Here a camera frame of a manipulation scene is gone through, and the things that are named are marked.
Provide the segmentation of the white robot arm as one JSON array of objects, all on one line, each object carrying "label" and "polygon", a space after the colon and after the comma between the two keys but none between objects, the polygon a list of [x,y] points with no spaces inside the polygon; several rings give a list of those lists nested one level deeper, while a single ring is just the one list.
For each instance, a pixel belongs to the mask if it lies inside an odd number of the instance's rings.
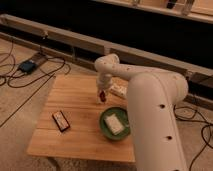
[{"label": "white robot arm", "polygon": [[189,171],[173,107],[188,94],[186,78],[155,67],[122,64],[109,54],[94,63],[97,88],[106,91],[112,79],[128,82],[126,99],[137,171]]}]

